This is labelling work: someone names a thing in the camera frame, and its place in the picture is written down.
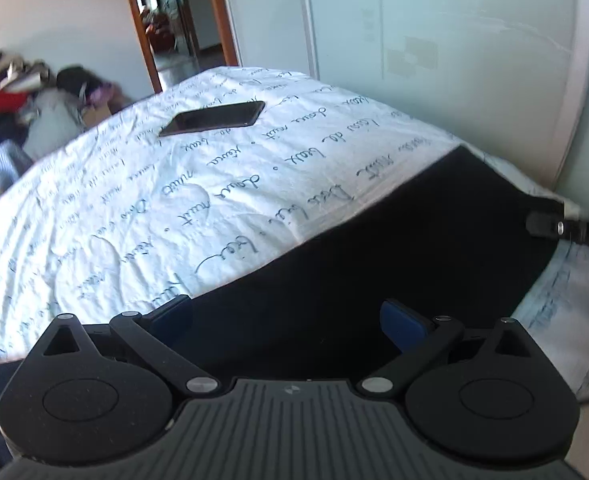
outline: floor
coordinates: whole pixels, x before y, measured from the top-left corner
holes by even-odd
[[[200,72],[216,66],[224,66],[225,59],[219,44],[204,49],[198,61],[181,52],[165,52],[155,54],[154,63],[159,73],[161,89],[165,91]]]

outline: silver screw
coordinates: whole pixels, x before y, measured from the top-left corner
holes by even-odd
[[[364,379],[361,387],[373,394],[384,394],[393,389],[393,382],[385,377],[369,377]]]
[[[186,383],[186,388],[195,394],[209,394],[219,387],[219,382],[212,377],[193,377]]]

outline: doorway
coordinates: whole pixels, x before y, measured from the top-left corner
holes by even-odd
[[[130,0],[130,9],[156,92],[237,64],[224,0]]]

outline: smartphone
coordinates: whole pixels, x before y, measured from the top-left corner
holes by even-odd
[[[252,126],[265,106],[265,101],[250,101],[181,112],[159,132],[159,137]]]

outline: black mat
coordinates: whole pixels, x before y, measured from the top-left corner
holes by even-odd
[[[521,193],[458,148],[351,221],[193,300],[175,350],[222,380],[358,379],[396,354],[379,306],[396,298],[469,327],[509,316],[556,243],[529,236]]]

